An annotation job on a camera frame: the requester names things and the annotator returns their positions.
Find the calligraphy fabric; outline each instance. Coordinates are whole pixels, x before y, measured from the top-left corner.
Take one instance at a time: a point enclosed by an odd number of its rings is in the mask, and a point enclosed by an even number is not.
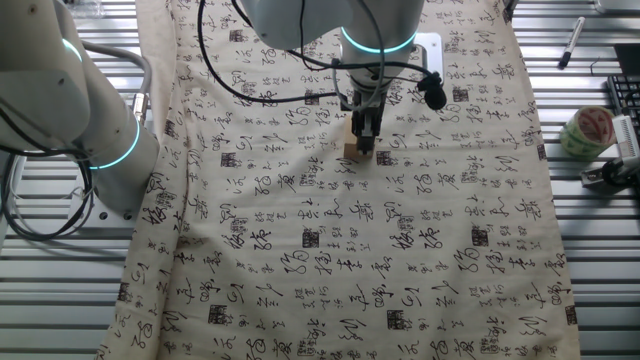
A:
[[[175,75],[159,81],[172,83],[161,151],[97,358],[579,358],[540,123],[501,2],[425,3],[449,104],[431,111],[394,80],[370,160],[342,157],[334,98],[225,92],[202,61],[197,5],[138,1],[153,14],[143,53],[175,49],[155,64]],[[329,62],[338,36],[305,53]],[[332,90],[228,2],[207,3],[204,37],[247,95]]]

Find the metal bracket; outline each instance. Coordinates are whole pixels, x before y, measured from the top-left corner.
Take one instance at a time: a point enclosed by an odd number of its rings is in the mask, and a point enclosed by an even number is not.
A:
[[[422,66],[431,72],[438,72],[444,84],[444,53],[440,34],[417,33],[413,43],[422,48]]]

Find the metal slat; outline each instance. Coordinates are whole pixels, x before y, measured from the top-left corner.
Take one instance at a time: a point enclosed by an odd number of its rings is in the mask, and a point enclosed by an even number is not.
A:
[[[122,277],[124,261],[0,261],[4,281],[114,282]]]
[[[580,346],[589,352],[640,352],[640,331],[581,331]]]
[[[95,351],[104,330],[0,329],[0,354],[10,349]]]
[[[95,360],[94,353],[87,354],[8,354],[0,352],[2,360]]]

